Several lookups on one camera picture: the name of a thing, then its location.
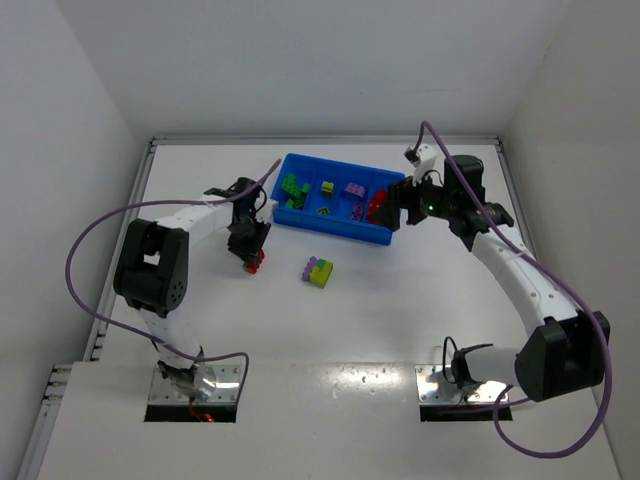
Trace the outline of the lime curved lego brick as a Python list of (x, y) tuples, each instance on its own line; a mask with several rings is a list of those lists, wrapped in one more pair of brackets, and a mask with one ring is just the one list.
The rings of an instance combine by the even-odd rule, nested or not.
[(332, 197), (334, 193), (334, 184), (332, 182), (323, 181), (321, 184), (321, 193), (324, 197)]

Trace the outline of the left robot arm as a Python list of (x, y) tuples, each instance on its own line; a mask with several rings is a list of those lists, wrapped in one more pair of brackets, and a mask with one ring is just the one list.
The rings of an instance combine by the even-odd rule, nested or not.
[(203, 348), (178, 311), (187, 296), (191, 250), (226, 231), (228, 251), (241, 260), (244, 271), (256, 273), (277, 206), (261, 185), (240, 177), (228, 189), (205, 191), (172, 215), (128, 225), (113, 287), (143, 318), (154, 337), (159, 369), (176, 387), (194, 391), (206, 381), (199, 367)]

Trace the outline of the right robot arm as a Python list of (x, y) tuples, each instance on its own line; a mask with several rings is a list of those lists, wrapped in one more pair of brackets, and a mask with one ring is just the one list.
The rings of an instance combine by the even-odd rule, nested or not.
[(407, 151), (411, 176), (393, 182), (370, 216), (392, 231), (400, 216), (416, 225), (428, 217), (447, 221), (459, 238), (493, 275), (524, 325), (527, 340), (519, 349), (492, 343), (462, 348), (453, 355), (450, 382), (458, 388), (499, 381), (520, 388), (541, 402), (600, 384), (605, 364), (596, 332), (610, 333), (599, 312), (587, 315), (551, 280), (527, 262), (530, 251), (507, 210), (485, 199), (484, 166), (480, 159), (456, 155), (446, 164), (444, 179), (429, 177), (436, 156)]

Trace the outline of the green four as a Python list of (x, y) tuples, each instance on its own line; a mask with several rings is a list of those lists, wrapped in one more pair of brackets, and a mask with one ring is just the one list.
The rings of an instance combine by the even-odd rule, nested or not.
[(299, 197), (289, 196), (285, 202), (285, 207), (294, 210), (303, 210), (306, 202), (306, 196)]

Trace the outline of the red lego plate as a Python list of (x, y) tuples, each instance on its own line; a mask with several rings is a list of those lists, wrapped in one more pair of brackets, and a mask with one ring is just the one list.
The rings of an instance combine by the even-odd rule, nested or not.
[(370, 204), (378, 208), (388, 199), (388, 191), (384, 189), (378, 189), (371, 197)]

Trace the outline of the green number two lego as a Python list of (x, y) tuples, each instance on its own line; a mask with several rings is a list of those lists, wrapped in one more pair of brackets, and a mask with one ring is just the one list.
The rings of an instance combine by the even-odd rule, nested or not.
[(304, 183), (301, 187), (297, 186), (294, 189), (293, 195), (295, 197), (306, 198), (307, 195), (309, 194), (310, 188), (311, 188), (311, 185), (309, 183)]

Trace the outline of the purple flower lego piece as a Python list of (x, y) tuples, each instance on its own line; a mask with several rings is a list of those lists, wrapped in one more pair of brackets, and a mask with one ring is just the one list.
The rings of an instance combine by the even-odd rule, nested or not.
[(365, 186), (353, 182), (348, 182), (342, 190), (342, 196), (354, 202), (363, 202), (366, 193), (367, 189)]

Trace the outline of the green small lego brick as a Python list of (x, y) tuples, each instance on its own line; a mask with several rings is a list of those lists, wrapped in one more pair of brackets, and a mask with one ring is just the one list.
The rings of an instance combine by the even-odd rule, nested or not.
[(299, 194), (299, 187), (297, 185), (296, 175), (293, 173), (286, 175), (282, 180), (281, 189), (290, 196), (297, 196)]

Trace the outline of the purple butterfly lego stack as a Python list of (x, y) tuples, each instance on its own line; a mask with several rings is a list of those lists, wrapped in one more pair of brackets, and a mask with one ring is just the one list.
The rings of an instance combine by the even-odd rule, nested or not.
[(349, 214), (351, 221), (360, 222), (364, 216), (365, 206), (362, 202), (355, 202)]

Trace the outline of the small green red lego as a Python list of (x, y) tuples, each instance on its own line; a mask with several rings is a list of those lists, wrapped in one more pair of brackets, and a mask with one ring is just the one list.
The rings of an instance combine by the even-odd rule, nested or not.
[(263, 263), (264, 258), (265, 253), (263, 250), (260, 250), (255, 255), (249, 255), (243, 262), (243, 270), (251, 275), (256, 274)]

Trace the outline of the red round lego piece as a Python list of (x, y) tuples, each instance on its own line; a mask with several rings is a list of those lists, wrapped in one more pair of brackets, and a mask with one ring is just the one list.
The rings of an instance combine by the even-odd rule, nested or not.
[(367, 221), (370, 224), (384, 226), (386, 224), (385, 203), (371, 202), (369, 204)]

